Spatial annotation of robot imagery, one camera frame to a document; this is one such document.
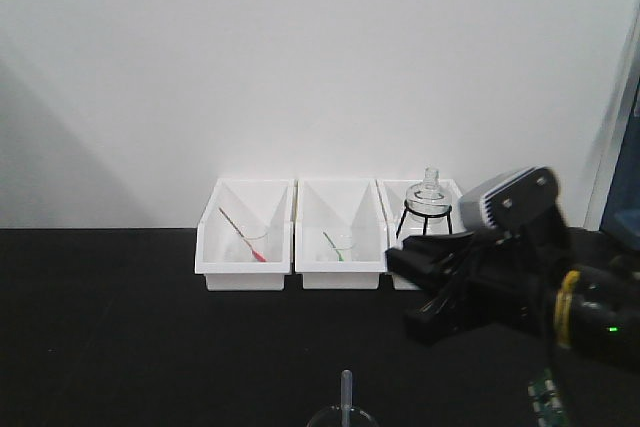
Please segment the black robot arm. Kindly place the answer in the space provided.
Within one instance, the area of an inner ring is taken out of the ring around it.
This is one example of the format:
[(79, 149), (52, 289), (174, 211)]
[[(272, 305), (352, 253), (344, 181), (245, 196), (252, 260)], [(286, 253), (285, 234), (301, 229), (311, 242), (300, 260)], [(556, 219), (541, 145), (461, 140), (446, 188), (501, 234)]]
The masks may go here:
[(515, 230), (414, 235), (386, 266), (427, 297), (407, 312), (424, 345), (500, 324), (557, 349), (639, 370), (639, 257), (605, 234), (569, 227), (556, 209)]

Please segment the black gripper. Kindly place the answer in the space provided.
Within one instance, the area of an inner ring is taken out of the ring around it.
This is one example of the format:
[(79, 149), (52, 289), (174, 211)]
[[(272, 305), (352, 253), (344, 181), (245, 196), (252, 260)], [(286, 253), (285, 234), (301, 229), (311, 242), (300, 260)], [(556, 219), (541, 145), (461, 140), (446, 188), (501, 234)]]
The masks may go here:
[(490, 324), (547, 339), (552, 290), (572, 259), (557, 207), (504, 235), (414, 235), (385, 252), (387, 270), (426, 297), (403, 316), (407, 336), (423, 345)]

